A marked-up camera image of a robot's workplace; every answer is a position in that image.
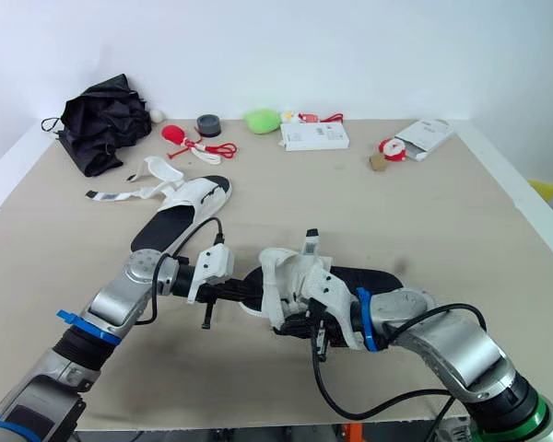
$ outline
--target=white box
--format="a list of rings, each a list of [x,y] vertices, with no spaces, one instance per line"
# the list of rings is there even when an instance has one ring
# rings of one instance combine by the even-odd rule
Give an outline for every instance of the white box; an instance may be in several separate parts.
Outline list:
[[[287,151],[346,149],[349,143],[340,122],[287,122],[280,132]]]
[[[406,155],[421,161],[453,134],[453,128],[441,120],[419,120],[394,138],[406,143]]]

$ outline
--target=table surface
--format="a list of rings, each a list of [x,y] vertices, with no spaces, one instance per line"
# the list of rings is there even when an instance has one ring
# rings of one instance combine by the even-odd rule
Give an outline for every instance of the table surface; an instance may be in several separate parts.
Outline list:
[[[349,121],[349,149],[286,153],[279,132],[253,135],[243,122],[223,122],[210,141],[236,142],[235,159],[210,166],[185,154],[172,164],[187,178],[231,180],[233,194],[218,215],[236,277],[258,265],[261,249],[298,249],[305,230],[318,227],[321,251],[337,265],[396,273],[441,304],[476,305],[519,371],[553,401],[553,254],[456,136],[421,163],[373,172],[374,145],[408,124]],[[78,312],[119,272],[132,238],[159,207],[83,195],[142,185],[125,179],[143,157],[172,150],[160,130],[119,150],[123,167],[91,179],[55,142],[2,205],[0,399],[65,330],[55,312]],[[212,228],[202,232],[184,254],[195,259],[213,237]],[[274,335],[267,320],[227,301],[218,302],[210,331],[200,328],[204,306],[175,297],[159,303],[158,320],[131,331],[85,395],[79,429],[342,422],[314,385],[308,342]],[[332,349],[323,373],[351,411],[440,385],[416,355],[397,348],[376,355]],[[431,418],[443,402],[406,401],[373,420]]]

